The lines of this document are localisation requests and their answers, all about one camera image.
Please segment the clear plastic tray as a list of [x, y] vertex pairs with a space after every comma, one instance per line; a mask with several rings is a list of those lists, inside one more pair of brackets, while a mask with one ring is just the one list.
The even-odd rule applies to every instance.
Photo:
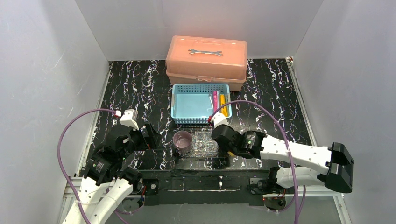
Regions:
[[211, 138], [211, 132], [196, 131], [192, 134], [192, 150], [190, 157], [198, 158], [226, 158], [227, 152], [222, 152], [216, 141]]

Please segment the purple mug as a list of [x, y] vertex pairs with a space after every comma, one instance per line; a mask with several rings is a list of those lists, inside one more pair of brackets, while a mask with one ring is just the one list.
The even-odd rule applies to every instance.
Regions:
[[192, 136], [187, 131], [178, 131], [172, 138], [175, 149], [179, 154], [186, 154], [192, 150]]

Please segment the light blue plastic basket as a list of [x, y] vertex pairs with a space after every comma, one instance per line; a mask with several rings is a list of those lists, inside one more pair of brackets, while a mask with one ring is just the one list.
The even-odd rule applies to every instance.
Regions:
[[175, 84], [172, 87], [170, 116], [178, 125], [204, 125], [213, 114], [208, 94], [217, 91], [231, 101], [227, 84]]

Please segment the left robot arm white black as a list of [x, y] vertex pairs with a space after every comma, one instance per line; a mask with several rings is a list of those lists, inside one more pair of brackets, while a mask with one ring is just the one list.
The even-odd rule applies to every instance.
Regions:
[[161, 135], [146, 123], [143, 130], [114, 126], [103, 144], [87, 159], [77, 197], [63, 223], [103, 224], [130, 194], [143, 195], [142, 173], [122, 168], [123, 161], [135, 152], [159, 147]]

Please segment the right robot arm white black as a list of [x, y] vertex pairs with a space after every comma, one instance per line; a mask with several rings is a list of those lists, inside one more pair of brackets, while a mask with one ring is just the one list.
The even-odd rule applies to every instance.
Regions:
[[345, 145], [334, 142], [330, 147], [308, 146], [272, 137], [266, 133], [239, 133], [230, 126], [219, 125], [211, 134], [220, 151], [246, 159], [292, 162], [296, 167], [270, 169], [266, 180], [254, 187], [263, 194], [298, 186], [320, 186], [339, 192], [353, 191], [354, 160]]

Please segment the yellow toothpaste tube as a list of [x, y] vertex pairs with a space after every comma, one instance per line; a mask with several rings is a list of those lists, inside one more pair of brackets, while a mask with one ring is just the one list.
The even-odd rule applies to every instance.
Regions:
[[226, 96], [224, 94], [220, 94], [220, 112], [225, 116], [228, 117], [228, 110], [225, 104], [227, 103]]

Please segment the pink toothpaste tube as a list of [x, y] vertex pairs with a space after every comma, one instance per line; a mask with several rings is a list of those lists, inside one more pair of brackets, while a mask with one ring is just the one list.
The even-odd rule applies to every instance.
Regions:
[[217, 91], [213, 91], [212, 93], [212, 104], [213, 104], [213, 111], [215, 112], [219, 107]]

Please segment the orange plastic toolbox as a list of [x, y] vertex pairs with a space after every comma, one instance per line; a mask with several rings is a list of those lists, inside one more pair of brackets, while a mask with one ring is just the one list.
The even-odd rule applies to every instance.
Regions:
[[[223, 56], [189, 54], [188, 49], [222, 51]], [[239, 92], [247, 79], [246, 41], [179, 36], [172, 37], [166, 57], [171, 85], [225, 83]]]

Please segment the silver open-end wrench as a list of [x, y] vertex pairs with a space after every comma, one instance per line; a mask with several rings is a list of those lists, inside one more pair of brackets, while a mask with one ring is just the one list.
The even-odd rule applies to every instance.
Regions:
[[205, 54], [205, 55], [215, 55], [215, 56], [223, 56], [222, 51], [203, 51], [203, 50], [195, 50], [188, 49], [189, 54]]

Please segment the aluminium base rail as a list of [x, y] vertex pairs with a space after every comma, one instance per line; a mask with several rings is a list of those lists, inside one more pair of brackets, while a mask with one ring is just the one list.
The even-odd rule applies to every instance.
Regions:
[[294, 189], [280, 189], [265, 192], [260, 178], [251, 173], [213, 172], [176, 174], [171, 170], [147, 171], [142, 185], [146, 188], [146, 206], [161, 204], [249, 204], [265, 205], [269, 210], [281, 211], [292, 205]]

